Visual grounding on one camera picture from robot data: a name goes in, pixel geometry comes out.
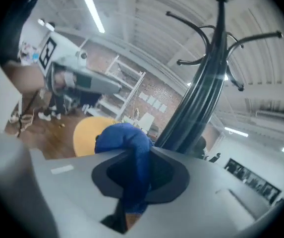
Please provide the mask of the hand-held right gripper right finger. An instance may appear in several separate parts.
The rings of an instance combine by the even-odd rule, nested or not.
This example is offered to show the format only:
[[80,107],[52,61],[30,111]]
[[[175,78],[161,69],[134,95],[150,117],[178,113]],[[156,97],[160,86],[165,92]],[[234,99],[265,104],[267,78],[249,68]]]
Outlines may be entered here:
[[129,238],[257,238],[268,224],[261,196],[217,164],[154,147],[190,175],[174,201],[150,205]]

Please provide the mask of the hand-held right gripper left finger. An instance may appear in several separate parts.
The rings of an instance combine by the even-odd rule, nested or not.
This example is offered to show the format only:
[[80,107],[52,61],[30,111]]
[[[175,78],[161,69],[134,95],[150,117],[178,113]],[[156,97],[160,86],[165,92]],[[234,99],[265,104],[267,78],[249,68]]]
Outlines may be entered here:
[[0,203],[32,238],[125,238],[63,194],[44,164],[39,149],[0,133]]

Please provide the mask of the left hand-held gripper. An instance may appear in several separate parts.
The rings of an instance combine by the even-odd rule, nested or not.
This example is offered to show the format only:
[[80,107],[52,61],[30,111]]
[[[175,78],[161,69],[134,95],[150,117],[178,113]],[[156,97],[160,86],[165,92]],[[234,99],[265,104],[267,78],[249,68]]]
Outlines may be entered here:
[[[75,66],[76,69],[86,67],[87,52],[75,45],[65,36],[57,32],[49,32],[41,41],[39,47],[38,66],[45,78],[45,86],[56,95],[64,93],[62,88],[55,88],[54,66]],[[91,70],[66,72],[66,86],[84,92],[99,94],[117,94],[121,84],[105,74]]]

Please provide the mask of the blue cloth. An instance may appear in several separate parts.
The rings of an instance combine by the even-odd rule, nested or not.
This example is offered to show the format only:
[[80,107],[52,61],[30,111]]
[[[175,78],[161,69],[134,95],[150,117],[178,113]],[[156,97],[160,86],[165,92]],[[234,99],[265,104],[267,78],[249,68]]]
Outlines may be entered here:
[[116,123],[106,127],[96,137],[96,154],[117,149],[128,150],[130,161],[121,164],[113,173],[123,187],[123,207],[127,214],[142,214],[147,204],[145,196],[150,190],[150,149],[153,142],[139,128],[130,123]]

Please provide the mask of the black coat rack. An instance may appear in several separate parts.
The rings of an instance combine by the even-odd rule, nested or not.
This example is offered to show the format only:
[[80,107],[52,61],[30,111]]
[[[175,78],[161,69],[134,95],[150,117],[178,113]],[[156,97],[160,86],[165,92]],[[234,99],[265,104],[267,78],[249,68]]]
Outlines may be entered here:
[[233,78],[228,66],[227,60],[234,50],[247,42],[267,38],[282,38],[283,36],[281,31],[252,35],[236,40],[234,44],[228,46],[225,12],[225,3],[228,0],[216,1],[218,3],[218,17],[212,40],[208,40],[207,35],[194,23],[170,11],[166,12],[166,16],[182,22],[199,34],[205,45],[205,55],[195,61],[180,59],[177,61],[178,65],[197,65],[199,68],[182,101],[156,141],[156,147],[181,154],[186,153],[189,148],[198,142],[209,122],[219,100],[224,77],[227,75],[239,91],[244,90],[243,84],[239,84]]

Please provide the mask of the person's left forearm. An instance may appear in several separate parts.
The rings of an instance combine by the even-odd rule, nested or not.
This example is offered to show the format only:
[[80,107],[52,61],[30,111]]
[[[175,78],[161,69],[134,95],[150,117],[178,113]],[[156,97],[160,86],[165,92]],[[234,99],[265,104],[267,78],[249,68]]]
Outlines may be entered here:
[[22,94],[35,92],[45,87],[44,76],[36,64],[21,65],[9,61],[3,66],[3,71]]

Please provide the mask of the person's left hand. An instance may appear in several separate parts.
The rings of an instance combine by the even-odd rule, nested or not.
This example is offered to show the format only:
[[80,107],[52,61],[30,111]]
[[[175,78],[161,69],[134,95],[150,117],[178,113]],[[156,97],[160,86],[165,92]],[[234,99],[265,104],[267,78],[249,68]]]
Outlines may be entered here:
[[64,89],[64,88],[74,88],[75,87],[76,77],[72,72],[69,71],[60,71],[54,75],[54,86],[53,88],[56,90]]

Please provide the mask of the white metal shelving unit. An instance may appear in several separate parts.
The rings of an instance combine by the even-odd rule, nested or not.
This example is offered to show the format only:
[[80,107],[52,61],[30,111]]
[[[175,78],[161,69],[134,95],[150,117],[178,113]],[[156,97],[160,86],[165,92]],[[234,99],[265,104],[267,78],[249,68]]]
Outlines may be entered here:
[[116,56],[105,75],[121,85],[119,93],[104,96],[95,107],[84,105],[82,111],[85,115],[113,118],[120,120],[125,109],[142,83],[145,72],[136,71]]

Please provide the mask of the dark glass window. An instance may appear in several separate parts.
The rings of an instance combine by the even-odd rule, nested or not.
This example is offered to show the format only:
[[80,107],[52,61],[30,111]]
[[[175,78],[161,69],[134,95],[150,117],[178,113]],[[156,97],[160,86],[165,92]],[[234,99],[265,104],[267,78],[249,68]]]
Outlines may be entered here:
[[280,189],[276,188],[274,185],[233,159],[229,159],[227,164],[224,166],[224,169],[256,191],[268,202],[269,205],[273,205],[281,193]]

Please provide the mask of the round wooden table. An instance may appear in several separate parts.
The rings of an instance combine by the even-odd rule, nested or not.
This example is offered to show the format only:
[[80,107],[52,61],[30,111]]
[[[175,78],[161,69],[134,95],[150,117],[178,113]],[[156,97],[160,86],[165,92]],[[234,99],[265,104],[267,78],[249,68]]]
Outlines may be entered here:
[[119,123],[112,118],[86,117],[75,127],[73,133],[73,149],[76,157],[95,154],[96,137],[110,125]]

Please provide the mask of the white shade table lamp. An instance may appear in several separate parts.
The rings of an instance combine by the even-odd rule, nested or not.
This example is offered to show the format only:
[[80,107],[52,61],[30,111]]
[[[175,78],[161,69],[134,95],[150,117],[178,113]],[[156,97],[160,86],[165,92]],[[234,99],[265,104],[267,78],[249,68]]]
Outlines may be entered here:
[[144,131],[149,131],[154,119],[155,118],[150,113],[145,113],[139,120],[138,126]]

